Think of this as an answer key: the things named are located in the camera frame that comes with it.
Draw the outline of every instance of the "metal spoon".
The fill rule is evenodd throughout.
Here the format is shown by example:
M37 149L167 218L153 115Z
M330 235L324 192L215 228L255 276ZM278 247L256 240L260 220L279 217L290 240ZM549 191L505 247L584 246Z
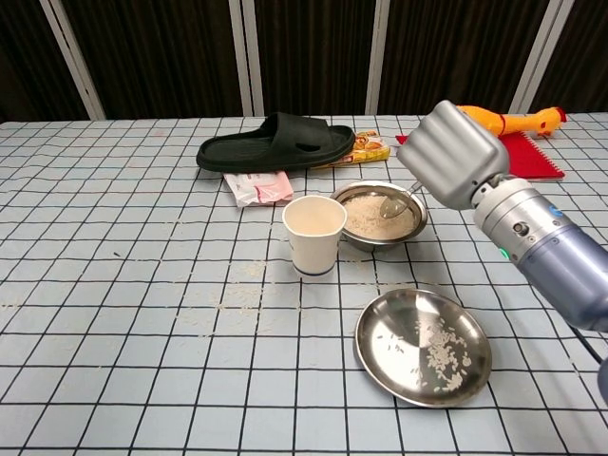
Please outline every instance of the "metal spoon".
M422 183L418 180L405 193L408 197L422 187ZM383 219L394 219L400 214L403 214L409 208L411 198L402 200L398 197L388 196L385 198L382 206L380 206L380 216Z

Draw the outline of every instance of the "table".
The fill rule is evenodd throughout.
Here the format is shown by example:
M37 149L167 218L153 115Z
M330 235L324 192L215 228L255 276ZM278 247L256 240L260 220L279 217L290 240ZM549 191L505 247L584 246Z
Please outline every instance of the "table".
M392 145L419 122L327 119ZM605 246L608 114L569 119L538 140L566 178L536 185ZM608 454L597 363L470 212L423 193L415 241L342 244L327 282L300 282L281 207L237 209L194 160L260 122L0 125L1 456ZM296 196L413 182L394 157L290 179ZM490 338L489 385L461 407L395 400L354 358L361 309L405 284L462 302Z

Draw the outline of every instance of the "rubber chicken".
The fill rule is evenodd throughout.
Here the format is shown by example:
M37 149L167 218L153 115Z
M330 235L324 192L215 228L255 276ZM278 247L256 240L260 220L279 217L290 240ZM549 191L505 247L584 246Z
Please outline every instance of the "rubber chicken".
M566 114L560 107L548 107L530 116L508 116L496 114L478 106L458 106L494 136L506 135L516 131L536 131L548 136L566 122Z

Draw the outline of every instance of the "pink package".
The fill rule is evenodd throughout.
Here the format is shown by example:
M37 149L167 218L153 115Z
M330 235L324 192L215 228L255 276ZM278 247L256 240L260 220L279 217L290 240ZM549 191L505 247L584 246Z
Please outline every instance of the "pink package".
M263 174L224 174L237 206L250 204L270 204L275 201L290 200L294 189L284 171Z

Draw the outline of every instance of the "black slipper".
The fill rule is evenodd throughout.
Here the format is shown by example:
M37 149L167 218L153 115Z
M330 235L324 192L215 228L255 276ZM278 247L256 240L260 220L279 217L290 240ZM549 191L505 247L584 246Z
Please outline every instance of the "black slipper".
M335 162L351 152L354 133L344 125L278 112L255 131L205 141L197 164L222 173L266 173Z

